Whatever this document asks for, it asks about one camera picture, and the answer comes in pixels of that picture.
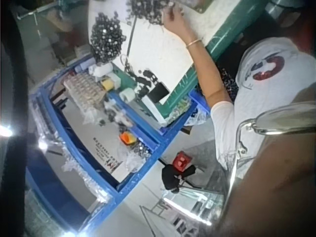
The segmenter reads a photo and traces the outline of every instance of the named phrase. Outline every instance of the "shirt sleeve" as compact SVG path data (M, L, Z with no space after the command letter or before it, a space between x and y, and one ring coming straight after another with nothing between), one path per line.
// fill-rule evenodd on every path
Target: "shirt sleeve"
M215 130L216 158L227 169L229 152L235 150L235 110L231 102L222 101L211 109Z

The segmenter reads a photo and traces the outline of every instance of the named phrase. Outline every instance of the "metal rack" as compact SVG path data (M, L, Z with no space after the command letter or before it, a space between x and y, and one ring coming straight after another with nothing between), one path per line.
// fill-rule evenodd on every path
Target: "metal rack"
M71 232L75 235L92 232L115 210L161 157L162 153L175 138L197 106L197 103L193 101L189 110L172 125L161 131L157 131L131 107L121 101L115 92L109 93L109 97L114 99L117 105L126 111L126 116L134 123L130 131L152 152L151 157L147 159L146 163L137 173L128 175L119 185L113 186L107 178L101 176L93 165L91 165L89 162L91 154L86 152L82 144L76 142L78 137L75 132L65 125L67 121L63 121L63 118L58 114L56 106L50 100L50 94L56 81L65 74L73 71L75 66L88 58L89 56L63 69L42 85L35 94L30 96L31 104L41 103L40 106L48 120L48 126L55 131L55 136L68 149L70 155L96 184L112 197L107 203L98 206L91 214L88 213L63 186L45 160L44 155L41 153L29 154L26 178L30 188L37 195L44 207L47 208L47 212L55 218L61 227L66 232ZM119 76L122 74L122 72L117 70L116 73Z

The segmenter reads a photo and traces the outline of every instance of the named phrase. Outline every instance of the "black square object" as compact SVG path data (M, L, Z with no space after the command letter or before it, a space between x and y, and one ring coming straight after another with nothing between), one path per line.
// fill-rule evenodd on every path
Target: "black square object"
M155 104L158 103L161 99L163 99L165 96L169 94L169 90L162 84L162 82L159 82L154 89L148 93L149 99Z

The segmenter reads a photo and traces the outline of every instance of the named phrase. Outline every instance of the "white t-shirt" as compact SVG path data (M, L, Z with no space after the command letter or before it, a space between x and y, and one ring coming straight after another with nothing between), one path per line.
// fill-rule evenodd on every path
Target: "white t-shirt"
M225 169L233 163L238 125L265 111L289 105L300 91L316 82L316 61L287 38L266 39L244 54L236 81L239 92L235 105L219 102L211 110L216 157ZM240 159L238 178L244 177L264 138L242 130L241 141L248 152Z

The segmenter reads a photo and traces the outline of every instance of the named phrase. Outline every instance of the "hand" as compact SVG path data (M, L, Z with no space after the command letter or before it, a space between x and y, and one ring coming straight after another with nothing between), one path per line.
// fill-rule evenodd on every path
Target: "hand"
M198 39L182 16L178 5L166 7L163 10L163 24L167 30L180 37L185 44L189 44Z

